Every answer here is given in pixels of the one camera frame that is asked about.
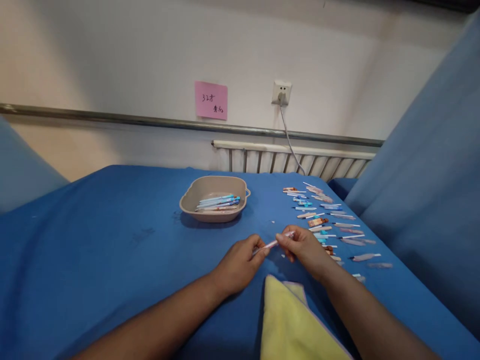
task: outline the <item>yellow towel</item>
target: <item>yellow towel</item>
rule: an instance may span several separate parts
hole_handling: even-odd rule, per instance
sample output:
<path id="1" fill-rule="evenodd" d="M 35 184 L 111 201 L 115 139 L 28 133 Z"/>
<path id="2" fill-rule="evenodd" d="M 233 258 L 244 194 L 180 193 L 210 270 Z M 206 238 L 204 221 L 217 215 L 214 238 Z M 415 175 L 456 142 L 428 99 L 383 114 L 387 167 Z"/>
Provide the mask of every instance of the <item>yellow towel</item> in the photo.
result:
<path id="1" fill-rule="evenodd" d="M 268 275 L 264 297 L 261 360 L 352 359 L 310 311 L 301 284 Z"/>

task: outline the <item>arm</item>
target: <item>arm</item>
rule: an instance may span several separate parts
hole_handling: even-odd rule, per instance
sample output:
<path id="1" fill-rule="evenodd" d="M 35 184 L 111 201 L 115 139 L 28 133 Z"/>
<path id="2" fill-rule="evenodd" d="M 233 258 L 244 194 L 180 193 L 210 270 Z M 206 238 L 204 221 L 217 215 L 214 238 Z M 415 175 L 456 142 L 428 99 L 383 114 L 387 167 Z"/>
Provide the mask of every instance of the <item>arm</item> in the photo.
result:
<path id="1" fill-rule="evenodd" d="M 307 229 L 290 225 L 293 239 L 276 240 L 291 262 L 298 258 L 326 289 L 363 360 L 439 359 L 413 332 L 398 321 L 368 290 L 325 252 Z"/>
<path id="2" fill-rule="evenodd" d="M 165 359 L 173 355 L 227 297 L 253 279 L 269 254 L 258 235 L 236 242 L 218 266 L 101 337 L 74 359 Z"/>

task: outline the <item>sticky note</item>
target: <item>sticky note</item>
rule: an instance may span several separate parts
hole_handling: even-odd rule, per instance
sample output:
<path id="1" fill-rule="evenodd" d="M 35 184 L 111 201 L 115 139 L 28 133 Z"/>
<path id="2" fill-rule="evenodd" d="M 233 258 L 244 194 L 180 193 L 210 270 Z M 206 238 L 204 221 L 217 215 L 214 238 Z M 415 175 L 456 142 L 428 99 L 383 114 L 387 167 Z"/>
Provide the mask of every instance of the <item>sticky note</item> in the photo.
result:
<path id="1" fill-rule="evenodd" d="M 227 120 L 228 88 L 225 85 L 195 81 L 196 115 Z"/>

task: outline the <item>electrical outlet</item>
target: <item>electrical outlet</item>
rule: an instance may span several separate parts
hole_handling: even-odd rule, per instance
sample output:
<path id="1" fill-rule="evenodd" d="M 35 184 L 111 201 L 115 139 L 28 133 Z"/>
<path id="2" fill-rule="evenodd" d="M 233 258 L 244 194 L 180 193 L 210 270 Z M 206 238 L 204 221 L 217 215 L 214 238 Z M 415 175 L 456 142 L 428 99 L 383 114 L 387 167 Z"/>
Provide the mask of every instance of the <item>electrical outlet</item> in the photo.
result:
<path id="1" fill-rule="evenodd" d="M 271 96 L 271 103 L 280 105 L 279 95 L 285 93 L 285 100 L 281 104 L 286 106 L 290 102 L 290 91 L 292 91 L 292 83 L 288 81 L 275 80 L 273 82 L 273 94 Z"/>

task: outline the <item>blue curtain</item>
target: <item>blue curtain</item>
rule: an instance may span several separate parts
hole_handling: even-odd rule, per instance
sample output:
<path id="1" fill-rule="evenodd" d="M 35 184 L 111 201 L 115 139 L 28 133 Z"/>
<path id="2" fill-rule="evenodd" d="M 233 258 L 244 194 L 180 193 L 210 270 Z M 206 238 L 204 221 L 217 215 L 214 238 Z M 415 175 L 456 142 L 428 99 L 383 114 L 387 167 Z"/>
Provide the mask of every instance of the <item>blue curtain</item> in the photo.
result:
<path id="1" fill-rule="evenodd" d="M 68 183 L 0 116 L 0 215 Z"/>
<path id="2" fill-rule="evenodd" d="M 480 340 L 479 16 L 345 202 Z"/>

